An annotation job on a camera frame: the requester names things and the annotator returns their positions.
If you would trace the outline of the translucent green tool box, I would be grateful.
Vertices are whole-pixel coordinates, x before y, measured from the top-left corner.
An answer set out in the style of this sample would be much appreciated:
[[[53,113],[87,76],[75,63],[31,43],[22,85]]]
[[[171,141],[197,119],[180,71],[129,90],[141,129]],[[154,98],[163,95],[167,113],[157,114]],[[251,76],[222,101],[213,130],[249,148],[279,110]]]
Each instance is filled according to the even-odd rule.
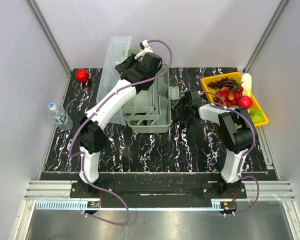
[[[99,103],[115,87],[120,78],[115,66],[140,49],[130,49],[131,36],[110,38],[100,78],[96,103]],[[166,133],[171,125],[171,100],[180,96],[178,87],[170,87],[169,66],[163,64],[160,73],[148,90],[142,90],[117,110],[109,123],[128,125],[134,133]]]

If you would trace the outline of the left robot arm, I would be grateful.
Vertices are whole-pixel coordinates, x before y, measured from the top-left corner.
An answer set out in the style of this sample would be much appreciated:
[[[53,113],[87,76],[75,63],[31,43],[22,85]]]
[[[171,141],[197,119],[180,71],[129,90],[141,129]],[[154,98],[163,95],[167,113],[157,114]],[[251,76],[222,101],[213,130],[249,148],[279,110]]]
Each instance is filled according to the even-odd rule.
[[[162,68],[162,58],[152,52],[137,57],[132,53],[114,69],[120,79],[113,89],[93,108],[78,117],[81,129],[78,134],[81,157],[81,192],[88,198],[97,195],[99,186],[99,157],[108,138],[105,126],[117,111],[140,91],[146,91],[154,82],[154,77]]]

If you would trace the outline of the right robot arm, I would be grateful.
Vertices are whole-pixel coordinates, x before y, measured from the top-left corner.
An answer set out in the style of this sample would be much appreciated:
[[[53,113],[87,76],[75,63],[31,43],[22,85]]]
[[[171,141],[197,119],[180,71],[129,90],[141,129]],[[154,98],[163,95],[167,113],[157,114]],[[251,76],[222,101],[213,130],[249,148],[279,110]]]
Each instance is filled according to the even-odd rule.
[[[193,119],[210,121],[220,126],[226,157],[220,179],[211,193],[229,198],[241,188],[242,170],[247,155],[254,148],[258,134],[245,107],[229,108],[217,102],[202,102],[200,91],[186,91],[172,108],[173,117],[183,124]]]

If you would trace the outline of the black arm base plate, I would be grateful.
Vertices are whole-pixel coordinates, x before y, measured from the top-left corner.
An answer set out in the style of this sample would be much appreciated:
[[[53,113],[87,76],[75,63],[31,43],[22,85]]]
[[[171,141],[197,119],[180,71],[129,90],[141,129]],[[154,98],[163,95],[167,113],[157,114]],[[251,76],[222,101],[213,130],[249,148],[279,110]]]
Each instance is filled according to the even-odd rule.
[[[101,182],[100,186],[114,191],[129,209],[145,208],[204,208],[211,207],[212,200],[247,198],[243,185],[236,193],[221,195],[213,192],[213,183],[201,182]]]

